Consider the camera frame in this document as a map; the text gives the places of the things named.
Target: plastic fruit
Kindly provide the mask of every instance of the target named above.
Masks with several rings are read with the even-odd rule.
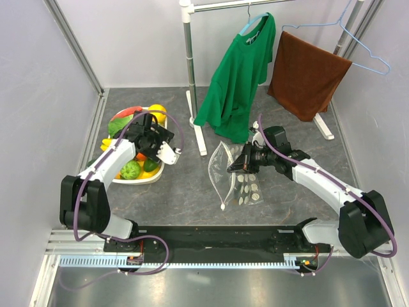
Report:
[[[114,120],[111,120],[108,123],[108,135],[110,135],[110,138],[114,138],[119,131],[124,129],[127,123],[129,123],[133,117],[133,115],[129,115],[127,117],[115,118]]]
[[[156,169],[154,169],[153,171],[143,171],[137,179],[148,179],[151,178],[153,176],[155,176],[160,170],[160,166],[158,166]]]
[[[121,176],[126,180],[135,180],[141,174],[141,166],[135,160],[131,160],[121,169]]]
[[[125,110],[122,110],[118,114],[116,114],[114,117],[111,118],[111,120],[114,120],[115,118],[122,118],[122,117],[127,117],[131,114],[134,114],[136,111],[142,111],[142,107],[128,107]]]
[[[111,145],[112,139],[103,139],[102,144],[105,146]]]
[[[143,154],[141,154],[140,152],[136,155],[136,159],[138,160],[138,161],[146,161],[147,159],[148,159],[148,157],[147,156],[145,156],[145,155],[143,155]]]
[[[158,164],[151,159],[148,159],[145,161],[145,164],[143,164],[143,170],[150,172],[155,170],[158,167]]]
[[[160,105],[160,104],[153,104],[152,106],[150,106],[148,108],[148,110],[158,110],[158,111],[163,111],[166,112],[166,109],[164,106]],[[159,123],[164,123],[165,119],[166,119],[166,115],[162,114],[162,113],[156,113],[156,112],[152,112],[152,115],[155,115],[156,118],[158,119]]]

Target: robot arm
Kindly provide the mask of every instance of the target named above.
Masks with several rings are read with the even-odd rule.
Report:
[[[155,162],[177,162],[180,150],[169,146],[174,134],[152,123],[152,119],[151,114],[145,114],[140,120],[133,120],[119,144],[121,132],[114,136],[109,148],[90,167],[76,177],[68,175],[63,179],[59,216],[62,224],[73,227],[78,194],[86,181],[79,204],[78,228],[121,239],[137,235],[137,223],[111,213],[106,191],[121,168],[139,152]]]
[[[308,242],[342,246],[351,256],[361,258],[389,241],[387,232],[377,218],[341,187],[346,187],[347,191],[353,192],[370,204],[393,232],[381,194],[376,191],[364,193],[349,186],[322,169],[305,152],[293,150],[282,127],[269,127],[264,130],[264,134],[278,152],[310,165],[312,169],[319,169],[324,175],[275,154],[265,146],[260,132],[255,133],[251,143],[244,145],[242,154],[230,165],[228,172],[257,173],[260,166],[274,166],[277,172],[310,189],[328,203],[339,215],[339,220],[307,220],[303,224],[302,232]]]

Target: blue hanger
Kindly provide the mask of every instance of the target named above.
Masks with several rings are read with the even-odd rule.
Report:
[[[339,18],[336,22],[332,22],[332,23],[329,23],[329,24],[301,24],[301,25],[299,25],[299,26],[293,26],[293,25],[291,25],[291,24],[285,24],[285,25],[283,25],[283,26],[281,27],[281,31],[283,31],[284,27],[293,27],[293,28],[295,28],[295,29],[298,29],[299,27],[320,27],[320,26],[333,26],[333,25],[335,25],[335,24],[339,24],[340,27],[341,27],[345,32],[347,32],[347,34],[348,34],[350,37],[352,37],[357,43],[359,43],[361,46],[363,46],[363,48],[365,48],[365,49],[369,52],[369,55],[370,55],[371,58],[373,58],[373,59],[379,59],[383,64],[385,64],[385,65],[388,67],[388,71],[387,71],[387,72],[379,72],[379,71],[377,71],[377,70],[375,70],[375,69],[372,69],[372,68],[369,68],[369,67],[365,67],[365,66],[362,66],[362,65],[359,65],[359,64],[356,64],[356,63],[352,63],[352,64],[354,64],[355,66],[358,66],[358,67],[362,67],[362,68],[368,69],[368,70],[370,70],[370,71],[372,71],[372,72],[376,72],[377,74],[381,74],[381,75],[387,75],[387,74],[389,74],[389,72],[390,72],[390,65],[389,65],[388,63],[386,63],[384,60],[382,60],[380,57],[378,57],[378,56],[373,56],[371,50],[369,50],[368,47],[366,47],[366,46],[365,46],[363,43],[361,43],[355,36],[353,36],[352,33],[350,33],[347,29],[345,29],[344,25],[341,23],[341,22],[342,22],[342,19],[343,19],[343,17],[344,17],[344,15],[345,15],[345,12],[346,12],[346,10],[348,9],[348,7],[349,7],[349,5],[351,4],[351,2],[352,2],[352,0],[350,0],[350,1],[348,2],[348,4],[346,5],[346,8],[344,9],[343,13],[341,14],[340,18]]]
[[[267,13],[264,13],[264,14],[261,14],[261,15],[258,15],[257,17],[255,17],[255,18],[253,18],[252,20],[250,20],[250,5],[251,5],[251,2],[249,2],[249,6],[247,7],[247,14],[249,14],[249,19],[248,19],[248,21],[247,21],[247,24],[244,26],[244,28],[240,31],[240,35],[243,35],[246,31],[247,31],[247,29],[249,29],[250,28],[250,26],[252,25],[252,24],[254,24],[254,22],[255,21],[257,21],[258,19],[260,19],[260,18],[262,18],[262,17],[266,17],[266,16],[268,16],[268,14]]]

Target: gray floor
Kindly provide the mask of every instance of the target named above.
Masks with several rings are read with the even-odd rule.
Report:
[[[115,274],[76,293],[55,286],[49,306],[391,306],[377,261],[372,259],[375,266],[333,258],[317,276],[304,278],[268,269],[169,269],[141,277]],[[110,270],[63,269],[61,281],[79,287]]]
[[[186,88],[111,89],[98,135],[94,157],[102,151],[101,141],[107,136],[108,121],[118,111],[130,106],[162,104],[181,123],[185,133],[185,149],[174,166],[166,166],[161,179],[150,185],[112,184],[108,198],[112,211],[143,225],[204,225],[204,224],[296,224],[308,217],[335,219],[337,215],[308,189],[277,174],[273,168],[262,168],[258,178],[264,202],[256,205],[228,206],[220,210],[220,200],[208,176],[211,154],[226,139],[216,135],[207,125],[203,129],[208,155],[199,155],[196,137],[189,127]],[[271,96],[267,87],[260,86],[254,99],[251,122],[263,113],[263,126],[282,125],[294,149],[309,154],[323,168],[353,184],[346,154],[332,112],[322,117],[335,140],[323,138],[313,122],[301,122],[284,110]],[[207,88],[197,89],[197,99],[203,101]],[[174,141],[179,135],[175,132]]]

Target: fruit basket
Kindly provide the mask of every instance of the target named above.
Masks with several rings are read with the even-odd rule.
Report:
[[[130,107],[130,108],[124,109],[124,110],[122,110],[122,111],[116,113],[116,115],[115,115],[111,120],[115,119],[116,116],[118,116],[120,113],[123,113],[124,111],[126,111],[126,110],[128,110],[128,109],[133,109],[133,108]],[[165,128],[167,128],[167,117],[166,117],[166,119],[165,119],[164,122],[163,122],[163,126],[164,126]],[[136,178],[136,179],[134,179],[134,180],[126,180],[126,179],[122,179],[122,178],[121,178],[121,179],[116,178],[116,179],[113,180],[113,182],[115,182],[116,184],[133,184],[133,185],[152,184],[152,183],[158,181],[159,178],[162,176],[162,173],[163,173],[164,168],[165,168],[165,164],[164,164],[163,162],[160,162],[160,163],[158,164],[157,168],[155,168],[155,169],[154,169],[153,171],[151,171],[151,172],[146,172],[146,171],[144,170],[144,163],[145,163],[146,161],[137,161],[137,162],[138,162],[138,164],[140,165],[140,167],[142,168],[141,174],[138,176],[138,178]]]

